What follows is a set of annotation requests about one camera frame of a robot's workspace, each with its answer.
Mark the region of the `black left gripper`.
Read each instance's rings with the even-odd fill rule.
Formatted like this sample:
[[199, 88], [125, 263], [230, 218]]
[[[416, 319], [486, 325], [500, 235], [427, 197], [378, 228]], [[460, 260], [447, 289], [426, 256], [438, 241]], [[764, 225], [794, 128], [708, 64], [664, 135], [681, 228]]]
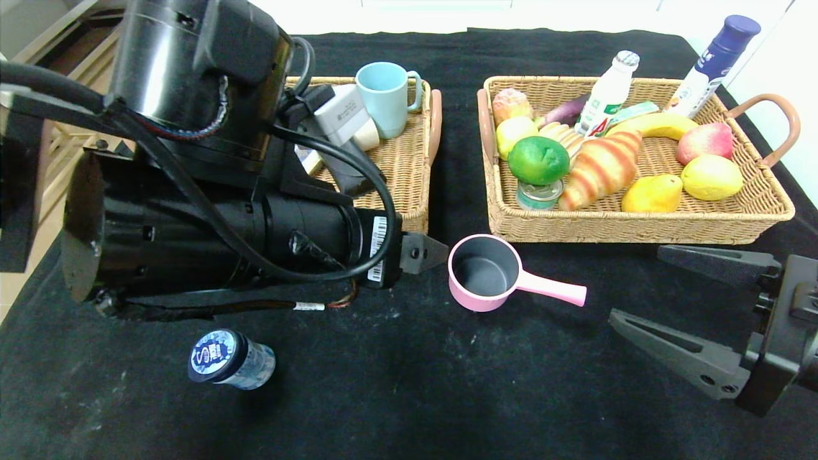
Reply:
[[400, 249], [403, 273], [418, 275], [444, 264], [449, 247], [426, 234], [404, 232], [394, 206], [384, 210], [331, 206], [307, 219], [299, 233], [299, 256], [312, 282], [359, 280], [373, 289], [394, 285], [389, 265]]

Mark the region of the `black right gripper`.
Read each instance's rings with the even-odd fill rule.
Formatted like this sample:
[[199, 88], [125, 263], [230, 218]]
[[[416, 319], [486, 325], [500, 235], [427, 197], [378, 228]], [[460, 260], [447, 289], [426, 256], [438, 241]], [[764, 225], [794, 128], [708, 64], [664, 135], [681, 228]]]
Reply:
[[786, 391], [799, 385], [816, 392], [816, 259], [792, 254], [785, 268], [772, 256], [743, 250], [660, 245], [657, 258], [742, 290], [762, 288], [781, 276], [759, 329], [742, 355], [701, 339], [612, 309], [608, 323], [646, 355], [716, 400], [758, 417], [772, 410]]

